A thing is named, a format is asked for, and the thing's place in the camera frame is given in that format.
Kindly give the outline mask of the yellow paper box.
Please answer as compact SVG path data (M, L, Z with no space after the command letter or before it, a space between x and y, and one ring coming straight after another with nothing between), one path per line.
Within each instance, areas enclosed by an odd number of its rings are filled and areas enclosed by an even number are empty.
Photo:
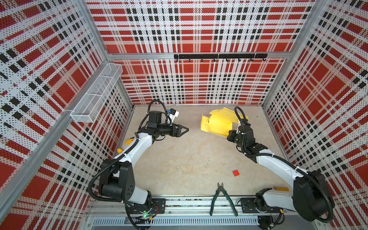
M249 118L236 106L233 110L222 108L210 112L210 117L202 116L200 129L227 138L230 134L243 133L242 126L250 125Z

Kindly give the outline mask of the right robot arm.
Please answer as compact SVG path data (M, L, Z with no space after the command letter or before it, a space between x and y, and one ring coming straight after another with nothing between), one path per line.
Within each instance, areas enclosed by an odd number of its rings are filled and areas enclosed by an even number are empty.
M282 178L290 190L265 188L257 192L255 207L265 213L270 208L297 212L303 219L330 223L334 219L335 203L325 177L318 171L308 171L274 154L267 146L256 142L248 118L240 107L234 108L239 121L237 130L229 131L227 140L254 163L264 166Z

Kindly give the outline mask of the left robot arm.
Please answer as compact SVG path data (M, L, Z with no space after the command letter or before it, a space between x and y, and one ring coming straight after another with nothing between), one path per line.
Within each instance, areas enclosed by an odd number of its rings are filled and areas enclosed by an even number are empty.
M163 104L158 99L149 103L132 142L115 158L104 160L100 171L92 177L87 192L93 199L121 202L144 209L152 207L151 192L136 186L134 167L143 153L161 137L179 138L189 131L174 123L179 115L177 110L164 108L163 111L152 111L154 103Z

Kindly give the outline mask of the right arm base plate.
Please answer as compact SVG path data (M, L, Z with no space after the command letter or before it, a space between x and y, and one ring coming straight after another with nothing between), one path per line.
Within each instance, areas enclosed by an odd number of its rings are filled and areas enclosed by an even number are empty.
M240 207L244 214L251 213L279 213L279 209L275 207L267 208L266 211L260 211L256 208L254 197L245 197L240 199Z

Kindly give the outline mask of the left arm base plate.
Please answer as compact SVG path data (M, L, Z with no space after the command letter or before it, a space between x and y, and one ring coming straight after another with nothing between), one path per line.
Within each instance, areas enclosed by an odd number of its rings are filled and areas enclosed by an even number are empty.
M128 207L130 214L164 214L165 213L165 198L152 198L145 204L134 204Z

